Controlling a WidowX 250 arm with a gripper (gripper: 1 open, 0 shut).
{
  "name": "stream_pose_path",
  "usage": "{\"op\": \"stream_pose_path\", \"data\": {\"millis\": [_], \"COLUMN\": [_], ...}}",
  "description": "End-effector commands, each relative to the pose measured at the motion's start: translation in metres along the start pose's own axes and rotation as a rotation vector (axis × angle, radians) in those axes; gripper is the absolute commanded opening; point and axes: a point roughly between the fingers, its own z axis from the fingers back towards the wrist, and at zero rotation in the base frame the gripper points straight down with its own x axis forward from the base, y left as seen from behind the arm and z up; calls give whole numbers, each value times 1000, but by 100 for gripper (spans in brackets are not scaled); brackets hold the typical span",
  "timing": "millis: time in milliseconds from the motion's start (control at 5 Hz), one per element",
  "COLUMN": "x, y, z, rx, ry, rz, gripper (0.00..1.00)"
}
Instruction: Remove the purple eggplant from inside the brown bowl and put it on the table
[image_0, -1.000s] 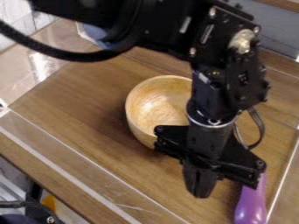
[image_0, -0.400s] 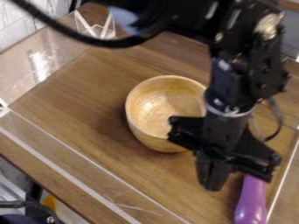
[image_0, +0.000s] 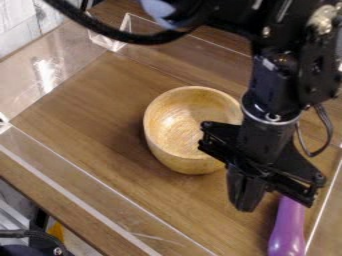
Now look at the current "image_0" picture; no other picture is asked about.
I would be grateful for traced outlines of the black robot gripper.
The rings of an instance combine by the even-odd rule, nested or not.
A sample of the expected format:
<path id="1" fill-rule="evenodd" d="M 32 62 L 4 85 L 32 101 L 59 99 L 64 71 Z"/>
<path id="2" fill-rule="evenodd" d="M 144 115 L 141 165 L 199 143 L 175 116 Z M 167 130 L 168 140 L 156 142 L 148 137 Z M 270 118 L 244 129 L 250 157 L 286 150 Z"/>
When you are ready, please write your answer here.
<path id="1" fill-rule="evenodd" d="M 197 149 L 226 165 L 228 199 L 238 211 L 252 212 L 272 191 L 312 206 L 326 176 L 295 147 L 294 123 L 266 124 L 244 116 L 240 125 L 203 121 L 200 130 Z"/>

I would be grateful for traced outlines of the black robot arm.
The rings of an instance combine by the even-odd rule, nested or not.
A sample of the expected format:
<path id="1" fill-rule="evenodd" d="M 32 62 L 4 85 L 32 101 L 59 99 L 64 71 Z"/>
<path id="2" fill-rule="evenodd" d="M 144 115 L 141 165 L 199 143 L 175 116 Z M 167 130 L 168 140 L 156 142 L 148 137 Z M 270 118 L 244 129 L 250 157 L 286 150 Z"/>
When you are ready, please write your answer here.
<path id="1" fill-rule="evenodd" d="M 140 0 L 169 30 L 210 25 L 251 43 L 252 71 L 238 125 L 206 121 L 200 150 L 228 167 L 228 197 L 250 212 L 268 191 L 304 206 L 326 178 L 310 163 L 300 134 L 304 110 L 327 115 L 323 102 L 342 85 L 342 0 Z"/>

